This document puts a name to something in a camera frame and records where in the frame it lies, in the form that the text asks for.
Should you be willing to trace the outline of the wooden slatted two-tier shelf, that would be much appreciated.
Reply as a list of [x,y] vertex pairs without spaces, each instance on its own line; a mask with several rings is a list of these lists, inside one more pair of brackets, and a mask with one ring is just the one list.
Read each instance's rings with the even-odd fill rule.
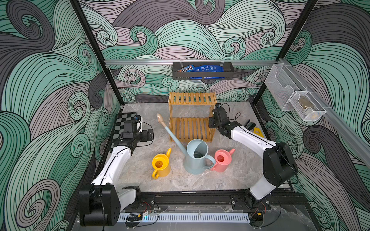
[[[209,127],[209,117],[213,115],[217,96],[211,93],[169,93],[169,128],[181,142],[201,139],[212,142],[215,129]],[[208,107],[209,115],[194,113],[196,107]]]

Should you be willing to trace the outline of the small yellow watering can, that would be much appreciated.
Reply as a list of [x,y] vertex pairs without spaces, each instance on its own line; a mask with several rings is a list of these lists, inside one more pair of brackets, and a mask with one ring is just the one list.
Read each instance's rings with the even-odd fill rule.
[[152,159],[152,167],[154,168],[152,178],[154,180],[158,179],[159,177],[161,178],[166,177],[171,172],[170,167],[171,152],[172,149],[169,148],[165,154],[158,154]]

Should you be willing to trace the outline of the large pale blue watering can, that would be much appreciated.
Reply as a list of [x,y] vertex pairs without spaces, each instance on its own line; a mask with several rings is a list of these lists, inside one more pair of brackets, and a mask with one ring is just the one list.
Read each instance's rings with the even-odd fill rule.
[[183,166],[188,173],[198,175],[203,173],[206,169],[211,169],[216,165],[216,160],[208,155],[209,147],[205,141],[200,139],[191,140],[185,148],[167,127],[160,113],[157,113],[157,118],[158,122],[163,125],[170,137],[185,155]]

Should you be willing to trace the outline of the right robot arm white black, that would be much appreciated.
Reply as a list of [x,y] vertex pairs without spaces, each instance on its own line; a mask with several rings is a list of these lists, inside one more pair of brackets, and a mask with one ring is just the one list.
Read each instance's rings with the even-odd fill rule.
[[246,193],[251,203],[262,200],[298,173],[288,144],[267,140],[247,130],[236,119],[230,119],[221,104],[216,104],[212,110],[209,128],[217,129],[221,135],[243,144],[261,157],[263,175]]

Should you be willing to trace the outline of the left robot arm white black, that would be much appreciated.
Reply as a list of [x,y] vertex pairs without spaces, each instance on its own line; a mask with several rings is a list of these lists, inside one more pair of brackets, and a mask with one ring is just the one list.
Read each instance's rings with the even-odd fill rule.
[[139,115],[124,121],[123,132],[119,135],[107,163],[89,185],[81,188],[79,192],[81,226],[114,226],[122,209],[136,201],[137,187],[128,187],[119,193],[116,184],[138,143],[153,141],[153,129],[143,130],[142,125]]

